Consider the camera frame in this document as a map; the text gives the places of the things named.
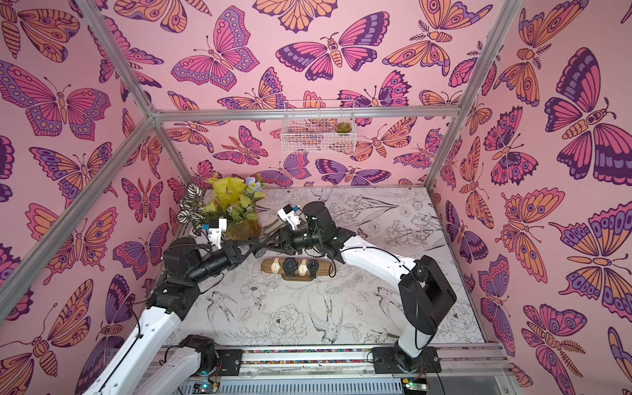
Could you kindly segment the black chunky sport watch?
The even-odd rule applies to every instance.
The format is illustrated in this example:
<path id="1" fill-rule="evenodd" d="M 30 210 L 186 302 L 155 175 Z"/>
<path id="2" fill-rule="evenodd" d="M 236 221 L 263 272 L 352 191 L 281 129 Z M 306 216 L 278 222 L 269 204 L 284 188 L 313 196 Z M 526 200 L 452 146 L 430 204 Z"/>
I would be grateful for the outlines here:
<path id="1" fill-rule="evenodd" d="M 283 262 L 283 275 L 286 277 L 294 277 L 298 270 L 299 264 L 294 258 L 286 258 Z"/>

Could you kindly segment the cream strap watch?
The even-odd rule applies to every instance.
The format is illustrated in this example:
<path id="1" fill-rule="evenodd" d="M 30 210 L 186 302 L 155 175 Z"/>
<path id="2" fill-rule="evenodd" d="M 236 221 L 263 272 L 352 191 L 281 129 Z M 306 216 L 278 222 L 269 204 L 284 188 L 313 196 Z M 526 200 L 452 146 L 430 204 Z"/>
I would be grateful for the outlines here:
<path id="1" fill-rule="evenodd" d="M 273 260 L 273 262 L 271 263 L 270 269 L 271 269 L 271 273 L 273 273 L 273 274 L 279 274 L 280 273 L 280 271 L 281 271 L 280 258 L 275 258 Z"/>

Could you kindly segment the translucent beige watch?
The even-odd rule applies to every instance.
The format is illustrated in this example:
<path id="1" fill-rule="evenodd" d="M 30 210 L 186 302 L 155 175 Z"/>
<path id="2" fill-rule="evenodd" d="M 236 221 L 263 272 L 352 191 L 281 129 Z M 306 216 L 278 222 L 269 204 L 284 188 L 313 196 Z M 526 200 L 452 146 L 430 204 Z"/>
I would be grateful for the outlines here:
<path id="1" fill-rule="evenodd" d="M 298 267 L 298 273 L 300 276 L 305 277 L 308 275 L 309 273 L 308 263 L 309 263 L 309 260 L 307 260 L 306 258 L 301 260 L 301 263 L 299 264 L 299 267 Z"/>

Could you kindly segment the black round watch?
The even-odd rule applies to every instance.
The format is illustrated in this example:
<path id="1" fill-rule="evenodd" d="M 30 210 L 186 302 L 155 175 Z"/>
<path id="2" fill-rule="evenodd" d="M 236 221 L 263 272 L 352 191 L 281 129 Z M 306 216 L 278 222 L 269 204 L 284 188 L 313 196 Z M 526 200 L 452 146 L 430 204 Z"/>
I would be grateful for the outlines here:
<path id="1" fill-rule="evenodd" d="M 308 268 L 310 276 L 312 278 L 316 278 L 316 276 L 318 275 L 319 268 L 320 268 L 319 260 L 317 259 L 309 260 L 307 263 L 307 268 Z"/>

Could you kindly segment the thin black watch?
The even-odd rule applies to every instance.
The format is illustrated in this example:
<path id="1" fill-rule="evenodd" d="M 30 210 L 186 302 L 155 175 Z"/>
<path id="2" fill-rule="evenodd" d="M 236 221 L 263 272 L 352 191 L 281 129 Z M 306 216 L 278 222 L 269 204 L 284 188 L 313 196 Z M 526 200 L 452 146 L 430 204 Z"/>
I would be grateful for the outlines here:
<path id="1" fill-rule="evenodd" d="M 253 250 L 253 255 L 255 256 L 255 258 L 262 258 L 265 256 L 265 254 L 267 253 L 268 249 L 263 247 L 263 246 L 259 246 L 256 249 Z"/>

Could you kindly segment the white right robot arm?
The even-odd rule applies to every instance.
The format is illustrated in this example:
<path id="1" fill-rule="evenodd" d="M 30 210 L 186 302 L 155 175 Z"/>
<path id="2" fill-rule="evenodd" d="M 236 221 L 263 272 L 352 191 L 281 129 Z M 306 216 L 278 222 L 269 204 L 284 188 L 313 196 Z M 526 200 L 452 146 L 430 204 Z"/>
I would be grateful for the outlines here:
<path id="1" fill-rule="evenodd" d="M 422 353 L 457 301 L 439 264 L 431 256 L 408 258 L 372 245 L 337 226 L 324 202 L 302 207 L 304 225 L 292 218 L 295 211 L 287 205 L 278 212 L 285 225 L 264 239 L 264 248 L 288 256 L 314 250 L 323 258 L 360 268 L 388 283 L 400 296 L 407 321 L 394 345 L 393 359 L 404 372 L 420 370 Z"/>

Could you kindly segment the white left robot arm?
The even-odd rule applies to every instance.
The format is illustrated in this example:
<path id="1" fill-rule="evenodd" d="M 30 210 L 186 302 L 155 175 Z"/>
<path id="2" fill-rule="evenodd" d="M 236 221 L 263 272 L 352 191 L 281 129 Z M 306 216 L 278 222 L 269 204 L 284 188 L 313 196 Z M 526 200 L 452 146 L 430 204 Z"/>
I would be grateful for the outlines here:
<path id="1" fill-rule="evenodd" d="M 218 250 L 193 237 L 173 241 L 163 253 L 165 269 L 145 309 L 110 362 L 82 390 L 84 394 L 174 394 L 194 375 L 214 375 L 219 356 L 214 340 L 190 335 L 151 376 L 146 375 L 167 338 L 184 322 L 201 296 L 200 283 L 237 268 L 250 255 L 268 251 L 259 240 L 227 240 Z"/>

